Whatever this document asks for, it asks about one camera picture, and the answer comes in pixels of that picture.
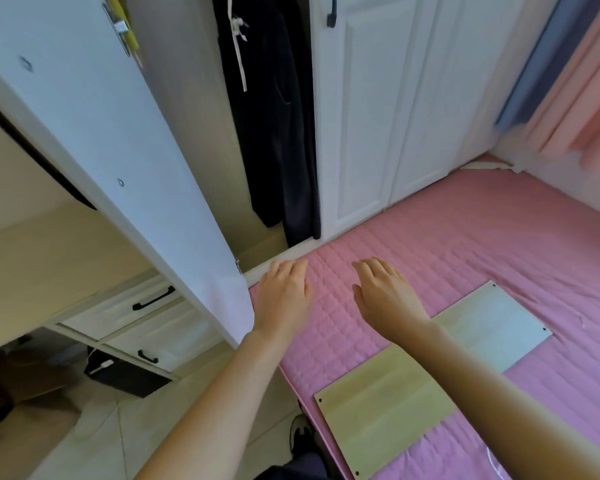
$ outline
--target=blue curtain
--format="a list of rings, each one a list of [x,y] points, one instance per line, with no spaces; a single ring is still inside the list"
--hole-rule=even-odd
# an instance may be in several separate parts
[[[600,0],[558,0],[496,121],[499,131],[526,123],[600,10]]]

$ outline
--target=pink bedsheet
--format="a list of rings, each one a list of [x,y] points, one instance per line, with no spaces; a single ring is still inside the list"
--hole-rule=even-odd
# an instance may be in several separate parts
[[[315,304],[281,369],[346,478],[313,395],[387,346],[351,291],[350,263],[374,255],[400,269],[432,316],[493,280],[547,323],[554,336],[505,375],[600,446],[600,213],[523,173],[460,170],[306,256]],[[496,474],[455,413],[373,478]]]

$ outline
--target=white drawstring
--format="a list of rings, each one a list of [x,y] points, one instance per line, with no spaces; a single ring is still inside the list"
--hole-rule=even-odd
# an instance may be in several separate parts
[[[244,76],[244,68],[242,67],[242,57],[240,56],[240,47],[238,46],[238,35],[244,41],[247,41],[247,37],[240,31],[240,27],[248,25],[239,17],[233,16],[232,14],[233,0],[227,0],[227,14],[229,15],[229,23],[231,24],[231,33],[233,37],[233,47],[235,48],[235,56],[238,59],[238,67],[240,67],[240,78],[242,79],[242,90],[247,92],[247,79]]]
[[[488,447],[487,456],[489,457],[489,463],[491,464],[491,468],[493,468],[493,471],[496,472],[496,475],[500,477],[500,480],[505,480],[505,478],[500,474],[500,470],[496,468],[496,466],[493,464],[493,459],[491,458],[491,450],[489,450]]]

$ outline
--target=person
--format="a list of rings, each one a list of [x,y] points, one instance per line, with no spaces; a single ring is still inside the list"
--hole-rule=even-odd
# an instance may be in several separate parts
[[[458,345],[430,320],[394,266],[379,258],[352,265],[360,278],[353,298],[362,318],[430,373],[513,479],[600,480],[599,448]],[[234,477],[269,380],[308,319],[313,293],[306,268],[307,261],[271,264],[256,294],[253,330],[137,480]],[[303,440],[303,429],[296,440]],[[294,445],[296,450],[311,450],[307,441],[300,442],[304,446]],[[272,467],[258,478],[326,477],[316,451],[295,453],[301,452],[294,452],[290,464]]]

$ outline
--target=black drawer handle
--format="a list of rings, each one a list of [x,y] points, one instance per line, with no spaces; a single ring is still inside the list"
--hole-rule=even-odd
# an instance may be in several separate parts
[[[336,19],[338,18],[337,11],[338,0],[331,0],[331,13],[327,15],[327,27],[334,28]]]
[[[146,355],[144,355],[144,352],[142,352],[142,350],[138,350],[138,357],[148,360],[151,363],[158,363],[158,357],[156,357],[155,359],[147,357]]]
[[[165,296],[170,295],[171,293],[173,293],[174,291],[176,291],[176,288],[174,288],[173,286],[169,286],[167,288],[167,293],[165,294],[161,294],[158,298],[153,298],[151,301],[147,301],[144,305],[140,302],[135,303],[134,306],[132,306],[131,308],[133,308],[133,311],[138,311],[138,310],[142,310],[143,308],[145,308],[146,306],[151,305],[152,303],[155,303],[156,301],[158,301],[159,299],[164,298]]]

